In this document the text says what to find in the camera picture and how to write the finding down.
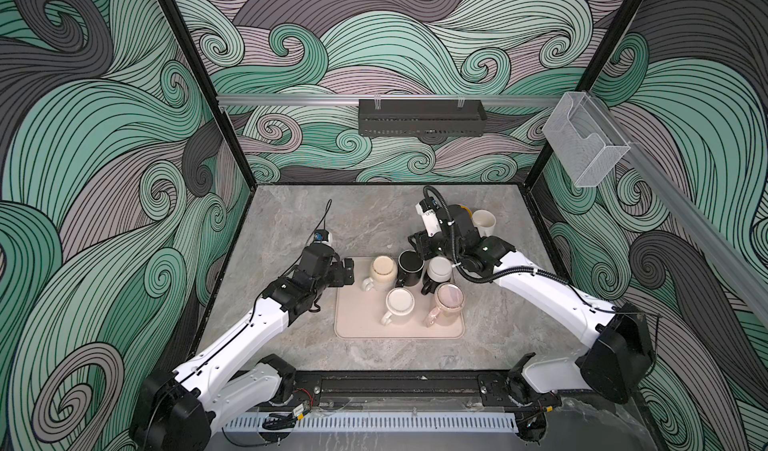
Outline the cream speckled mug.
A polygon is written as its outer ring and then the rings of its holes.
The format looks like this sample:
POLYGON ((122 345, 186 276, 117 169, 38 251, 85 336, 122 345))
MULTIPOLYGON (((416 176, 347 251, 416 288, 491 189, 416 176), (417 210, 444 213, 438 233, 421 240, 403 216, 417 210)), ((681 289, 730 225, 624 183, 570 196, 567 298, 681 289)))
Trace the cream speckled mug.
POLYGON ((369 267, 369 276, 363 280, 362 289, 369 291, 388 292, 394 288, 398 274, 395 260, 386 255, 380 255, 373 259, 369 267))

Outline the blue butterfly mug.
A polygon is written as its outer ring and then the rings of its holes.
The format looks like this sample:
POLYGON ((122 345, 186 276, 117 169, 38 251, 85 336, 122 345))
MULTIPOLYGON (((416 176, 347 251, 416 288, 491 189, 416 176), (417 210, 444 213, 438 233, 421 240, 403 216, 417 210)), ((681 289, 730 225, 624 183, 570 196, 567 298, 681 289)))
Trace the blue butterfly mug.
POLYGON ((461 204, 450 204, 448 206, 448 212, 451 214, 453 219, 458 219, 460 216, 465 216, 468 219, 472 217, 472 211, 461 204))

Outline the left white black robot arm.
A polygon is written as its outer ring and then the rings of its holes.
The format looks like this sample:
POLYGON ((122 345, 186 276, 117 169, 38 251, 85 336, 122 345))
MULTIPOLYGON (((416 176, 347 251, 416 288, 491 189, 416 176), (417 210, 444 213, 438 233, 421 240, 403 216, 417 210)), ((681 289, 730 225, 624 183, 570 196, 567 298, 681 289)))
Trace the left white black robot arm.
POLYGON ((251 308, 213 344, 171 371, 142 383, 129 426, 141 450, 203 450, 211 437, 246 410, 290 400, 295 369, 269 355, 242 366, 271 339, 310 311, 328 288, 355 280, 354 261, 329 245, 307 245, 289 271, 271 281, 251 308))

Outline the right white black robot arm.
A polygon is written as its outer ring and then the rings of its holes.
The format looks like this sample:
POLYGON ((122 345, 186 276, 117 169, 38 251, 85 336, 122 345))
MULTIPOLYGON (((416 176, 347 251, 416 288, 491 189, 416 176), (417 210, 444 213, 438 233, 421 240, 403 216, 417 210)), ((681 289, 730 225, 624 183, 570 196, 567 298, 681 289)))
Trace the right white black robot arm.
POLYGON ((591 391, 613 403, 628 402, 655 363, 646 313, 631 304, 617 307, 592 297, 507 241, 482 235, 459 205, 424 198, 416 211, 425 228, 408 241, 422 259, 447 258, 466 281, 494 283, 515 293, 578 339, 578 346, 563 355, 529 353, 521 358, 509 373, 515 400, 591 391))

